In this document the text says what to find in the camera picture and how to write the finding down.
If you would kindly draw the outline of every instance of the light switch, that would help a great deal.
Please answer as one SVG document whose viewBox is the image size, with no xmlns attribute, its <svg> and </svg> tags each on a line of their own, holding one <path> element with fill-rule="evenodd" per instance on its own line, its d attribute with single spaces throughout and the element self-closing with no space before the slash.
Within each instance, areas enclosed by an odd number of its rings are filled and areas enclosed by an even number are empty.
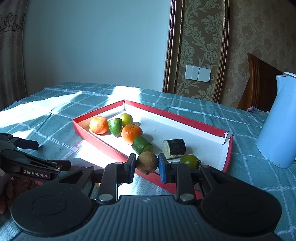
<svg viewBox="0 0 296 241">
<path fill-rule="evenodd" d="M 198 81 L 203 81 L 203 82 L 210 82 L 210 76 L 211 76 L 211 70 L 206 69 L 206 68 L 200 68 L 198 72 Z"/>
<path fill-rule="evenodd" d="M 185 70 L 185 79 L 192 79 L 192 71 L 193 71 L 193 66 L 192 65 L 186 65 L 186 70 Z"/>
<path fill-rule="evenodd" d="M 199 71 L 200 71 L 199 67 L 193 66 L 193 71 L 192 71 L 192 79 L 193 80 L 197 80 Z"/>
</svg>

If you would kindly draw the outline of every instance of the tablecloth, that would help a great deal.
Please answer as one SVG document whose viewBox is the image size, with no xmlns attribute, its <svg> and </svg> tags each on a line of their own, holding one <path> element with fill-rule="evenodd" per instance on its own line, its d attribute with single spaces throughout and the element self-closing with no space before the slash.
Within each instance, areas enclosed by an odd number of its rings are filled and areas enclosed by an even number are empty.
<svg viewBox="0 0 296 241">
<path fill-rule="evenodd" d="M 36 140 L 40 148 L 22 150 L 43 159 L 79 157 L 105 167 L 113 162 L 84 141 L 73 129 L 72 119 L 99 107 L 128 99 L 182 115 L 234 133 L 228 173 L 274 195 L 282 205 L 275 233 L 295 240 L 296 164 L 282 169 L 267 161 L 256 147 L 266 117 L 221 104 L 149 89 L 90 83 L 63 83 L 13 103 L 0 112 L 0 132 Z M 166 190 L 135 175 L 119 194 L 166 195 Z M 0 239 L 11 240 L 18 231 L 9 212 L 0 215 Z"/>
</svg>

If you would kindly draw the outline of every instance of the wooden chair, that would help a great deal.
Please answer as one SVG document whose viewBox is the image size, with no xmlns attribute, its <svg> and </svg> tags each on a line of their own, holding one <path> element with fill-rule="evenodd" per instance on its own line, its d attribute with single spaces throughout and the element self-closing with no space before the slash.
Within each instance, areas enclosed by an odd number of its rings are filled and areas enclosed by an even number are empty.
<svg viewBox="0 0 296 241">
<path fill-rule="evenodd" d="M 250 77 L 238 108 L 247 110 L 254 106 L 270 111 L 277 95 L 276 75 L 283 73 L 250 53 L 248 61 Z"/>
</svg>

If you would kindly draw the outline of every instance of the gray ribbed panel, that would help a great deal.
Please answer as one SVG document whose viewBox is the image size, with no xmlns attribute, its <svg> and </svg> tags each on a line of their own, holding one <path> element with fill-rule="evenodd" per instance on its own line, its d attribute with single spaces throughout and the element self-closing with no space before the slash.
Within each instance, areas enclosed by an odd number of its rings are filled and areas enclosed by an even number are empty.
<svg viewBox="0 0 296 241">
<path fill-rule="evenodd" d="M 199 216 L 191 205 L 173 196 L 121 196 L 101 206 L 82 228 L 60 237 L 39 238 L 20 233 L 14 241 L 275 241 L 275 236 L 239 238 L 223 234 Z"/>
</svg>

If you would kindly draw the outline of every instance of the curtain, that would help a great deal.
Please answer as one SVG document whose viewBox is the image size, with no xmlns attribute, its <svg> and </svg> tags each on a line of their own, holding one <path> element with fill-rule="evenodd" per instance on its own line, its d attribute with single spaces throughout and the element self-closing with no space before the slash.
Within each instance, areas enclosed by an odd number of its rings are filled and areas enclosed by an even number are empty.
<svg viewBox="0 0 296 241">
<path fill-rule="evenodd" d="M 0 110 L 26 97 L 22 58 L 28 0 L 0 0 Z"/>
</svg>

